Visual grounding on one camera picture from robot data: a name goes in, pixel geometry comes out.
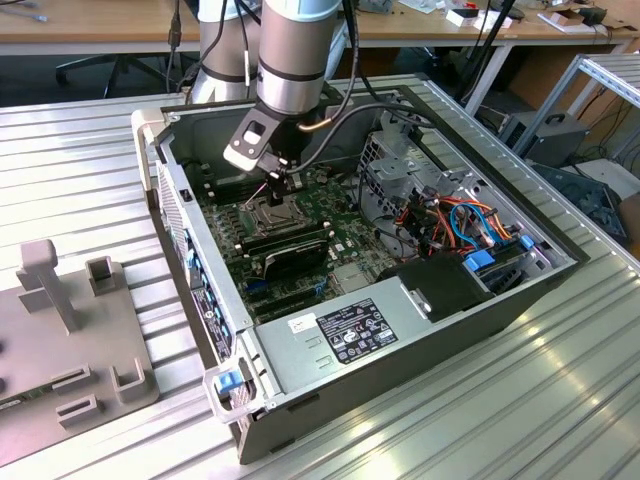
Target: ribbed aluminum surface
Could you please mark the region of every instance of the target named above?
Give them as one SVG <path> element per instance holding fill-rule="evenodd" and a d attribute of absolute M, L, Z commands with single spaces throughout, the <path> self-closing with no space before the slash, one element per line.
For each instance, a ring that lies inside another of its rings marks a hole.
<path fill-rule="evenodd" d="M 159 96 L 0 111 L 0 274 L 50 237 L 60 269 L 126 266 L 162 392 L 154 405 L 16 462 L 3 478 L 640 478 L 639 265 L 435 87 L 411 86 L 592 257 L 502 334 L 239 466 L 138 184 L 128 115 Z M 426 142 L 449 165 L 436 135 Z"/>
<path fill-rule="evenodd" d="M 580 70 L 640 108 L 640 55 L 588 55 Z"/>

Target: wooden desk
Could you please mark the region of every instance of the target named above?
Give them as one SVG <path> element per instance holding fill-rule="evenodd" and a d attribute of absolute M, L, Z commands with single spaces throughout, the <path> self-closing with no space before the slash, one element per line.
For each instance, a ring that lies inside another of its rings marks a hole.
<path fill-rule="evenodd" d="M 601 0 L 598 5 L 606 5 Z M 378 15 L 358 13 L 360 38 L 365 47 L 407 47 L 407 46 L 454 46 L 473 44 L 478 37 L 474 27 L 456 27 L 445 20 L 444 12 L 436 10 L 428 15 L 394 2 L 393 14 Z M 540 10 L 527 10 L 526 18 L 514 22 L 510 28 L 502 29 L 494 45 L 516 42 L 518 45 L 559 45 L 559 44 L 620 44 L 640 35 L 640 32 L 620 30 L 611 40 L 603 34 L 566 34 L 553 28 L 538 18 Z"/>
<path fill-rule="evenodd" d="M 169 51 L 172 0 L 37 0 L 41 23 L 0 13 L 0 55 L 140 53 Z M 180 50 L 198 51 L 198 21 L 183 4 Z"/>

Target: blue latch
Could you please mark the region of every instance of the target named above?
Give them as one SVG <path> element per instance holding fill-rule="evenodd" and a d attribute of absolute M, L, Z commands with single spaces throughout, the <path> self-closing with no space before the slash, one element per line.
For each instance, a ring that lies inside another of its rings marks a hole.
<path fill-rule="evenodd" d="M 193 262 L 196 258 L 196 252 L 193 249 L 187 251 L 187 267 L 193 268 Z"/>
<path fill-rule="evenodd" d="M 228 393 L 231 390 L 241 387 L 244 384 L 244 378 L 242 378 L 242 373 L 240 373 L 239 370 L 232 370 L 231 372 L 218 375 L 214 383 L 219 393 Z"/>
<path fill-rule="evenodd" d="M 495 261 L 495 258 L 493 258 L 486 250 L 478 250 L 477 252 L 472 252 L 467 255 L 464 263 L 471 269 L 472 272 L 475 272 L 482 267 L 491 265 Z"/>
<path fill-rule="evenodd" d="M 536 244 L 536 242 L 533 241 L 533 238 L 531 238 L 529 235 L 521 235 L 520 243 L 527 250 L 531 250 L 533 246 Z"/>

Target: white box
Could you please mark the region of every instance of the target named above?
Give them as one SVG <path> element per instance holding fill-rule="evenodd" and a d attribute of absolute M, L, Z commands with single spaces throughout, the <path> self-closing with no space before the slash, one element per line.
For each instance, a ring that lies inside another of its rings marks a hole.
<path fill-rule="evenodd" d="M 475 12 L 475 15 L 472 17 L 464 17 L 460 15 L 458 12 L 469 12 L 469 15 L 472 15 Z M 447 16 L 445 19 L 449 20 L 454 25 L 458 27 L 471 27 L 473 26 L 473 22 L 478 18 L 478 10 L 468 8 L 468 9 L 453 9 L 447 12 Z"/>
<path fill-rule="evenodd" d="M 500 15 L 500 12 L 494 12 L 494 11 L 489 12 L 487 21 L 484 24 L 485 32 L 493 28 L 493 25 L 496 23 L 496 20 L 498 20 L 498 15 Z M 475 21 L 473 22 L 473 26 L 478 30 L 482 28 L 482 22 L 484 21 L 484 16 L 485 16 L 485 11 L 480 10 L 480 13 L 478 14 L 478 18 L 476 18 Z M 509 28 L 512 22 L 513 20 L 511 20 L 509 17 L 505 17 L 504 22 L 502 22 L 502 26 L 500 27 L 500 29 Z"/>

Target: warning label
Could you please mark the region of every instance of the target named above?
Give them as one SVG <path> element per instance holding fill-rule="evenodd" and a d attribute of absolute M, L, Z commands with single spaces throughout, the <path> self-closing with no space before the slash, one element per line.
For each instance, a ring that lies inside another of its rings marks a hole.
<path fill-rule="evenodd" d="M 336 357 L 344 364 L 398 340 L 370 298 L 316 321 Z"/>

